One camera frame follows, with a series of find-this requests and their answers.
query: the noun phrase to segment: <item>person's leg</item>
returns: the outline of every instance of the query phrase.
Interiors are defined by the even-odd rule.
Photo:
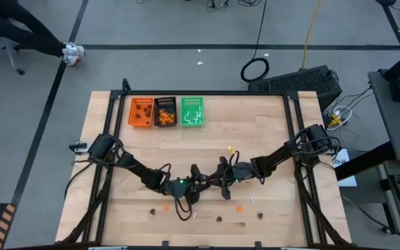
[[[61,57],[66,44],[18,28],[0,17],[0,36],[48,55]]]
[[[55,35],[40,20],[19,5],[17,0],[0,0],[0,16],[12,18],[25,24],[36,35],[58,41]]]

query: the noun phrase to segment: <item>black basket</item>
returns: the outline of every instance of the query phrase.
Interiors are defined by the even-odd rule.
[[[177,102],[175,97],[155,98],[153,102],[155,104],[153,110],[153,123],[161,128],[175,126],[177,124]],[[168,114],[175,114],[175,122],[173,124],[160,124],[160,113],[158,112],[160,109],[165,110]]]

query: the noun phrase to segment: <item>wooden tabletop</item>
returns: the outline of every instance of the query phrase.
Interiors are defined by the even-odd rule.
[[[314,92],[300,92],[305,126],[321,124],[322,116]],[[109,92],[93,92],[81,141],[92,142],[102,132]],[[126,97],[120,140],[127,151],[152,169],[172,164],[172,178],[190,175],[195,163],[203,174],[217,169],[219,157],[229,158],[227,149],[240,151],[240,161],[268,155],[289,140],[282,97],[275,96],[204,96],[205,124],[200,128],[133,128],[128,125],[131,98]],[[178,114],[181,96],[177,96]],[[290,102],[297,132],[294,104]],[[110,134],[113,134],[117,106],[114,108]],[[77,156],[84,160],[87,155]],[[331,164],[329,156],[321,161]],[[84,163],[75,165],[73,174]],[[67,193],[57,240],[65,238],[88,208],[95,167],[78,176]],[[115,169],[102,244],[160,246],[305,247],[301,207],[293,177],[294,165],[287,160],[261,185],[252,179],[230,187],[231,200],[222,198],[218,187],[201,193],[193,205],[195,218],[182,222],[176,214],[174,199],[145,188],[140,179],[126,169]],[[322,212],[340,235],[350,241],[338,182],[329,167],[314,168]],[[155,215],[149,211],[155,209]],[[310,210],[315,242],[318,242],[315,218]],[[94,216],[91,239],[94,239],[98,215]]]

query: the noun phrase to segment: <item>chair wheel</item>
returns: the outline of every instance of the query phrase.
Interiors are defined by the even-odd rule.
[[[25,72],[24,70],[22,70],[22,69],[17,69],[16,72],[17,72],[20,76],[22,76],[22,75],[24,75],[24,73],[26,73],[26,72]]]

